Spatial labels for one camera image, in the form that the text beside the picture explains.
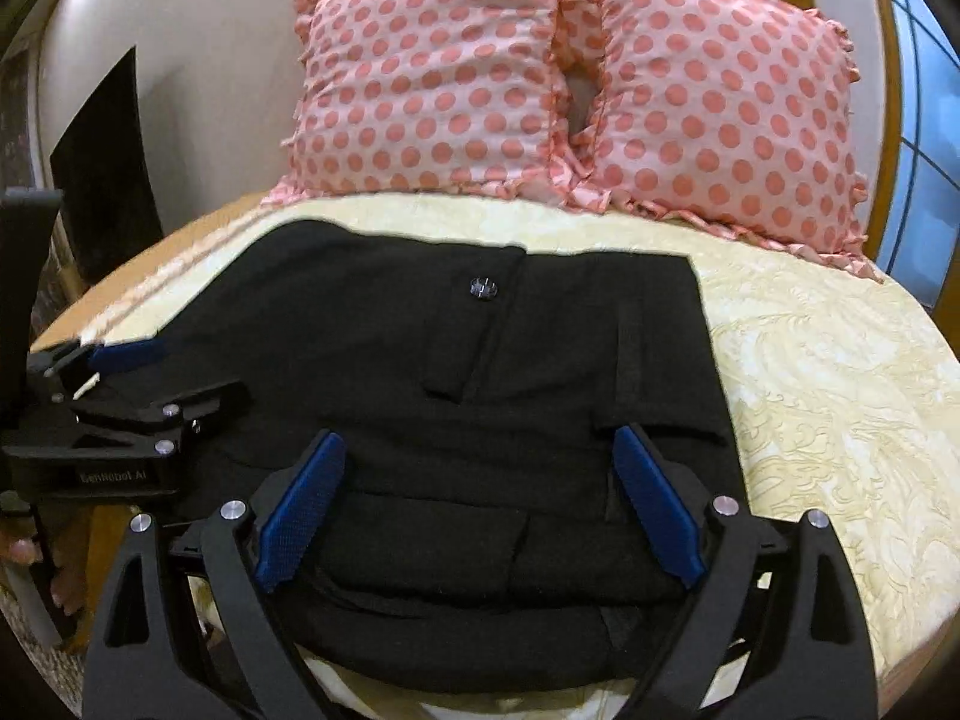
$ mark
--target white wall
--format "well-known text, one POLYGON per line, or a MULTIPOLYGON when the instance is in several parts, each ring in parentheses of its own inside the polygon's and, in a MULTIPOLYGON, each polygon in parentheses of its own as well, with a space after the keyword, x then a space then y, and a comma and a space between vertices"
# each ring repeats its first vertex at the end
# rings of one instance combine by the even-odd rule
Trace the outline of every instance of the white wall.
POLYGON ((866 221, 874 202, 877 167, 883 143, 886 77, 884 72, 883 35, 877 0, 816 0, 817 6, 830 19, 837 19, 850 30, 856 50, 853 59, 862 79, 851 86, 851 133, 856 143, 857 169, 870 179, 870 200, 858 208, 866 221))
POLYGON ((131 46, 144 154, 172 232, 270 189, 286 170, 304 83, 293 0, 60 0, 43 36, 38 118, 44 157, 131 46))

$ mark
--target black trousers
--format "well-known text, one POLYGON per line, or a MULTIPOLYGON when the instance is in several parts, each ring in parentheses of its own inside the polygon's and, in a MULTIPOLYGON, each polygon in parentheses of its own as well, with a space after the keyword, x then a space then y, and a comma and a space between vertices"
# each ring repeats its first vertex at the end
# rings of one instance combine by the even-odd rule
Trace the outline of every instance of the black trousers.
POLYGON ((253 395, 194 453, 180 515, 250 495, 320 428, 344 437, 344 488, 272 598, 300 644, 397 685, 540 690, 642 673, 683 586, 611 473, 614 428, 640 423, 667 459, 746 501, 682 257, 531 255, 298 221, 160 336, 167 359, 94 392, 146 403, 229 374, 253 395), (475 296, 477 278, 496 295, 475 296))

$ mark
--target black bracket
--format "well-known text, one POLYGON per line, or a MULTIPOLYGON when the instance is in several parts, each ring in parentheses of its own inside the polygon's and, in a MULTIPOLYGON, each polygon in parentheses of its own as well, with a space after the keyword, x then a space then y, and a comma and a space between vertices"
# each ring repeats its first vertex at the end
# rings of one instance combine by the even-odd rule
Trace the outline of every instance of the black bracket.
POLYGON ((11 486, 24 500, 142 503, 176 494, 184 450, 248 401, 235 379, 173 392, 145 408, 74 394, 96 375, 161 359, 155 338, 81 345, 68 341, 27 358, 16 427, 0 434, 11 486))
MULTIPOLYGON (((627 485, 643 478, 650 482, 649 474, 659 474, 661 478, 650 485, 661 491, 656 494, 672 496, 669 506, 661 507, 653 519, 645 515, 641 523, 649 535, 654 522, 671 528, 677 517, 689 517, 693 532, 652 533, 652 541, 660 541, 661 547, 664 538, 672 539, 678 548, 696 545, 704 571, 693 581, 688 603, 655 667, 637 684, 617 720, 877 720, 877 686, 866 621, 853 575, 827 516, 812 509, 799 523, 754 517, 733 498, 711 498, 695 477, 678 473, 656 453, 640 428, 624 430, 634 433, 637 441, 629 442, 629 451, 638 452, 635 459, 646 466, 627 485), (698 509, 684 508, 693 502, 698 509), (769 589, 761 589, 758 580, 768 572, 773 577, 769 589), (733 695, 701 709, 717 669, 746 653, 746 667, 733 695)), ((311 478, 320 478, 314 474, 305 483, 301 471, 323 455, 320 447, 329 447, 327 438, 320 435, 294 469, 272 475, 251 504, 224 503, 208 519, 170 538, 167 549, 155 525, 138 532, 147 515, 134 519, 125 557, 118 560, 104 588, 104 598, 110 600, 98 614, 86 668, 85 695, 96 699, 93 704, 85 702, 85 718, 342 717, 265 603, 256 565, 259 525, 275 512, 296 512, 296 500, 281 494, 282 488, 288 485, 289 493, 309 484, 311 478), (265 511, 258 511, 258 505, 265 511), (131 555, 143 566, 136 581, 128 579, 131 555), (170 567, 148 571, 147 562, 170 567), (184 622, 179 627, 164 622, 172 619, 168 615, 160 618, 162 624, 142 626, 145 641, 144 635, 129 642, 112 637, 113 631, 126 630, 125 620, 144 615, 152 620, 160 614, 157 610, 170 607, 178 592, 178 570, 208 578, 227 638, 256 703, 239 709, 220 699, 223 706, 218 704, 217 710, 225 712, 229 704, 231 712, 248 715, 187 710, 180 700, 171 702, 170 695, 181 685, 187 685, 184 690, 191 695, 200 691, 203 702, 214 701, 214 680, 198 686, 202 669, 188 673, 184 666, 187 661, 202 661, 195 650, 197 637, 189 635, 184 622), (154 637, 162 641, 153 642, 154 637), (194 650, 189 658, 178 658, 179 642, 184 640, 194 650), (133 653, 132 658, 126 650, 133 653), (132 701, 127 685, 138 680, 155 680, 169 689, 138 688, 137 700, 132 701)), ((628 445, 621 445, 621 450, 628 445)), ((323 494, 326 501, 339 482, 342 466, 337 463, 334 458, 329 464, 334 472, 328 474, 333 481, 323 494)), ((629 463, 629 455, 614 462, 621 477, 629 463)), ((286 538, 281 541, 289 543, 286 538)), ((672 565, 683 573, 691 567, 699 570, 690 560, 672 565)), ((189 596, 181 603, 189 605, 189 596)), ((192 610, 184 614, 191 616, 192 610)))
POLYGON ((30 314, 62 201, 62 191, 19 187, 0 196, 0 428, 22 402, 30 314))

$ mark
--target yellow bedspread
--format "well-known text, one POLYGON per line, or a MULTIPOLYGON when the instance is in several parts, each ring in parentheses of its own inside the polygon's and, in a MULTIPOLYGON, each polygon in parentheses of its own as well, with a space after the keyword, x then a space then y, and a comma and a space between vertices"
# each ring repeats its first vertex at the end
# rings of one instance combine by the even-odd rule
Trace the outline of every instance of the yellow bedspread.
MULTIPOLYGON (((819 507, 832 517, 864 602, 884 709, 929 660, 960 605, 960 364, 899 284, 625 215, 443 194, 359 194, 247 213, 130 290, 83 336, 115 341, 154 332, 243 248, 295 218, 429 240, 517 242, 531 251, 689 255, 752 509, 797 519, 819 507)), ((391 720, 464 712, 605 718, 630 686, 424 696, 311 664, 345 703, 391 720)))

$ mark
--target blue gripper pad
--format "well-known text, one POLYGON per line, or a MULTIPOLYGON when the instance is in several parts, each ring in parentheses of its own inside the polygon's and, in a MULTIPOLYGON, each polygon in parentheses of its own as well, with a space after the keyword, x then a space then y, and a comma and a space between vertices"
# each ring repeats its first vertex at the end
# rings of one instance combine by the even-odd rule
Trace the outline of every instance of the blue gripper pad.
POLYGON ((613 436, 613 469, 661 568, 690 589, 707 571, 700 557, 700 529, 650 450, 629 427, 613 436))
POLYGON ((322 438, 259 530, 253 579, 267 593, 293 579, 307 546, 323 524, 344 478, 347 445, 336 433, 322 438))
POLYGON ((159 338, 141 338, 139 341, 111 343, 94 349, 90 354, 90 370, 103 375, 136 370, 151 362, 159 362, 166 351, 159 338))

